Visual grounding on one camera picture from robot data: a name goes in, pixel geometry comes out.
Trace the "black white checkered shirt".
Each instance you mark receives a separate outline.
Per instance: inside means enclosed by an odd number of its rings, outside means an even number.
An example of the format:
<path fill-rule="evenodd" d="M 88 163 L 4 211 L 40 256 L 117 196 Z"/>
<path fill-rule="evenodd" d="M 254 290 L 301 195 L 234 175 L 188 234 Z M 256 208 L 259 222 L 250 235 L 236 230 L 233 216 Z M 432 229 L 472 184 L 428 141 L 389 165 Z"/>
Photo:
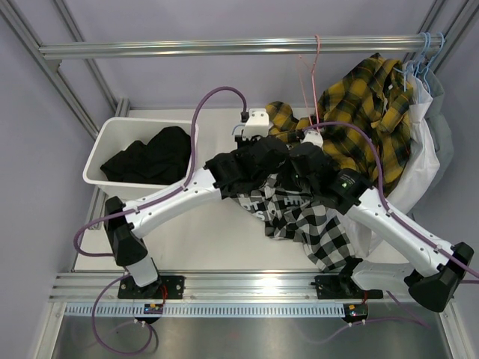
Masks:
<path fill-rule="evenodd" d="M 336 214 L 303 191 L 282 188 L 276 174 L 259 189 L 232 200 L 263 222 L 265 236 L 302 244 L 306 257 L 321 272 L 339 269 L 356 258 Z"/>

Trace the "pink wire hanger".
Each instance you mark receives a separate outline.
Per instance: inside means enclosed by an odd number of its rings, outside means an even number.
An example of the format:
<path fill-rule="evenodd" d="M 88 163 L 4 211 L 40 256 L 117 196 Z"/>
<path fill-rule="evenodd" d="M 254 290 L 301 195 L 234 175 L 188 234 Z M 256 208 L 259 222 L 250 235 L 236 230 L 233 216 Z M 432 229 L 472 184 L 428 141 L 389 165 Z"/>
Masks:
<path fill-rule="evenodd" d="M 319 58 L 320 54 L 320 47 L 321 47 L 321 42 L 320 42 L 320 36 L 318 34 L 314 35 L 314 39 L 316 41 L 316 52 L 314 56 L 314 60 L 312 64 L 309 64 L 302 55 L 297 55 L 296 56 L 296 70 L 299 76 L 299 83 L 300 83 L 300 88 L 302 91 L 302 98 L 303 102 L 305 105 L 305 109 L 308 111 L 308 122 L 310 126 L 315 129 L 317 132 L 319 129 L 317 127 L 314 127 L 314 125 L 317 125 L 320 123 L 320 116 L 319 116 L 319 110 L 318 110 L 318 105 L 317 105 L 317 89 L 316 89 L 316 67 L 317 67 L 317 61 Z M 305 81 L 303 79 L 302 75 L 302 67 L 304 67 L 310 74 L 310 80 L 311 80 L 311 94 L 312 94 L 312 100 L 313 100 L 313 109 L 314 113 L 311 113 L 310 111 L 310 106 L 308 102 L 308 96 L 306 94 L 306 86 L 305 86 Z"/>

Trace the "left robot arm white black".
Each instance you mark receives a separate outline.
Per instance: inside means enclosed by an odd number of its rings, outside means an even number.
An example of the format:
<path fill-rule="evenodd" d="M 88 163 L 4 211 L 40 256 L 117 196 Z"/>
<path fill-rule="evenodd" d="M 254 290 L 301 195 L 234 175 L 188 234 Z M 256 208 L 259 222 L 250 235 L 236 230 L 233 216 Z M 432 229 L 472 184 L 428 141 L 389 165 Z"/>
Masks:
<path fill-rule="evenodd" d="M 134 286 L 155 292 L 162 281 L 144 237 L 191 209 L 260 188 L 288 158 L 287 145 L 273 137 L 256 138 L 229 153 L 219 153 L 202 168 L 144 198 L 106 201 L 105 232 L 117 266 Z"/>

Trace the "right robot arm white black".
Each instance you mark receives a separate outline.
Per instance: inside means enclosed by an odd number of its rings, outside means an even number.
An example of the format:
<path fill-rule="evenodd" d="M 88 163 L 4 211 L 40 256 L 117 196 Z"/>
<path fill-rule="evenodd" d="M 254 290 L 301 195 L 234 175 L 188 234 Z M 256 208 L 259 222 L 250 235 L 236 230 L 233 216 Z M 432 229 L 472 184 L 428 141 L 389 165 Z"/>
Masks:
<path fill-rule="evenodd" d="M 408 261 L 406 265 L 354 260 L 341 271 L 359 289 L 407 294 L 441 313 L 466 274 L 474 251 L 433 235 L 385 200 L 378 188 L 351 169 L 335 171 L 322 149 L 300 144 L 289 154 L 291 179 L 324 206 L 366 226 Z"/>

